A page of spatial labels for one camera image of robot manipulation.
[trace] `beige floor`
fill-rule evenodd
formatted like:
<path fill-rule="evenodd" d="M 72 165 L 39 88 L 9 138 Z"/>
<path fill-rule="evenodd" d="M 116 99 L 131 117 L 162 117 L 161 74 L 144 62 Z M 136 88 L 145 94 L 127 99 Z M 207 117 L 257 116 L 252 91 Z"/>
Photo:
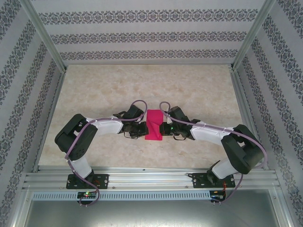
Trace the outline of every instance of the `beige floor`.
<path fill-rule="evenodd" d="M 127 111 L 136 99 L 145 100 L 149 109 L 168 101 L 180 106 L 189 119 L 209 124 L 241 123 L 226 65 L 71 65 L 39 164 L 66 165 L 54 138 L 72 116 L 108 117 Z M 205 141 L 131 140 L 123 134 L 95 137 L 87 152 L 92 166 L 111 167 L 207 168 L 225 157 L 222 147 Z"/>

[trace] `patterned wallpaper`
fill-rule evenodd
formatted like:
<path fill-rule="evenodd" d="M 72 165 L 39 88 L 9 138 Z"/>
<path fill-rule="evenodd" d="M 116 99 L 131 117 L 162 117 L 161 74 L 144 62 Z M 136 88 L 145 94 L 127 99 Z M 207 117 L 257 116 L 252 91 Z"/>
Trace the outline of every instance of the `patterned wallpaper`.
<path fill-rule="evenodd" d="M 232 63 L 264 0 L 33 0 L 65 64 Z"/>
<path fill-rule="evenodd" d="M 303 226 L 303 7 L 278 0 L 238 68 L 295 226 Z"/>
<path fill-rule="evenodd" d="M 0 227 L 35 165 L 61 73 L 17 0 L 0 2 Z"/>

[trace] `purple cable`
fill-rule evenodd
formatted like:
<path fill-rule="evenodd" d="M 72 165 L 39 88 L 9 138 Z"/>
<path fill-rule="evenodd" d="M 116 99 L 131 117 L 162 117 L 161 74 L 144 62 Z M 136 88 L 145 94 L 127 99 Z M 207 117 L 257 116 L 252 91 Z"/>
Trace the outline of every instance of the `purple cable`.
<path fill-rule="evenodd" d="M 190 122 L 184 122 L 184 121 L 177 120 L 177 119 L 175 119 L 175 118 L 169 116 L 167 113 L 164 112 L 164 110 L 161 108 L 161 106 L 162 106 L 163 103 L 169 105 L 169 109 L 170 109 L 170 103 L 169 103 L 169 102 L 166 102 L 166 101 L 160 102 L 160 104 L 159 104 L 159 109 L 162 111 L 162 113 L 163 113 L 166 117 L 172 119 L 172 120 L 175 121 L 175 122 L 179 122 L 179 123 L 187 124 L 187 125 L 198 126 L 198 127 L 205 127 L 205 128 L 215 129 L 215 130 L 218 130 L 218 131 L 226 131 L 226 132 L 229 132 L 229 133 L 233 133 L 233 134 L 235 134 L 235 135 L 237 135 L 237 136 L 241 136 L 241 137 L 243 137 L 243 138 L 246 138 L 247 140 L 253 142 L 254 144 L 256 144 L 256 145 L 261 149 L 261 151 L 262 151 L 263 154 L 264 154 L 264 160 L 263 160 L 263 162 L 262 162 L 260 165 L 256 166 L 255 168 L 262 168 L 262 167 L 265 165 L 265 163 L 267 163 L 267 153 L 266 153 L 265 149 L 262 147 L 261 144 L 259 144 L 259 143 L 258 143 L 256 140 L 254 140 L 253 138 L 251 138 L 251 137 L 249 137 L 249 136 L 247 136 L 247 135 L 244 135 L 244 134 L 242 134 L 242 133 L 239 133 L 239 132 L 236 132 L 236 131 L 232 131 L 232 130 L 229 130 L 229 129 L 226 129 L 226 128 L 218 127 L 218 126 L 213 126 L 213 125 L 208 125 L 208 124 L 200 125 L 200 124 L 194 124 L 194 123 L 190 123 Z M 240 178 L 239 183 L 237 184 L 237 186 L 234 188 L 234 190 L 231 192 L 231 194 L 230 194 L 224 201 L 228 200 L 232 195 L 234 195 L 234 193 L 236 192 L 236 190 L 237 190 L 238 187 L 240 186 L 242 180 L 243 180 L 243 174 L 241 174 L 241 178 Z"/>
<path fill-rule="evenodd" d="M 107 117 L 107 118 L 98 118 L 98 119 L 92 120 L 92 121 L 88 122 L 88 123 L 81 129 L 81 131 L 80 131 L 79 134 L 77 135 L 76 139 L 74 140 L 74 142 L 71 144 L 69 150 L 67 151 L 67 153 L 66 153 L 66 155 L 65 155 L 64 158 L 67 160 L 67 163 L 68 163 L 68 165 L 70 166 L 72 172 L 73 172 L 78 178 L 80 178 L 82 181 L 84 181 L 85 183 L 87 183 L 87 184 L 91 185 L 92 187 L 94 187 L 94 188 L 96 189 L 96 193 L 98 194 L 98 195 L 97 195 L 97 198 L 96 198 L 93 202 L 91 202 L 90 204 L 86 204 L 86 205 L 83 205 L 83 204 L 81 203 L 81 200 L 82 200 L 83 198 L 80 198 L 80 200 L 79 200 L 80 206 L 88 207 L 88 206 L 91 206 L 91 205 L 93 205 L 94 203 L 96 203 L 96 202 L 99 200 L 99 198 L 100 198 L 100 190 L 99 190 L 99 188 L 98 188 L 96 185 L 94 185 L 94 184 L 92 184 L 91 182 L 85 180 L 83 177 L 81 177 L 81 176 L 77 173 L 77 171 L 76 171 L 76 170 L 74 169 L 74 167 L 71 165 L 71 160 L 69 159 L 70 153 L 72 152 L 73 148 L 75 147 L 77 141 L 79 140 L 79 138 L 80 138 L 80 136 L 82 135 L 82 133 L 84 132 L 84 130 L 85 130 L 90 124 L 92 124 L 92 123 L 99 122 L 99 121 L 103 121 L 103 120 L 113 120 L 113 119 L 114 119 L 115 121 L 132 122 L 132 121 L 136 121 L 136 120 L 138 120 L 138 119 L 144 117 L 144 115 L 145 115 L 146 112 L 147 112 L 147 103 L 146 103 L 145 101 L 139 99 L 139 100 L 134 101 L 134 102 L 131 104 L 131 106 L 132 106 L 133 104 L 137 103 L 137 102 L 143 102 L 143 103 L 145 104 L 145 111 L 144 111 L 143 114 L 141 114 L 141 116 L 136 117 L 136 118 L 133 118 L 133 119 L 119 119 L 119 118 L 110 118 L 110 117 Z"/>

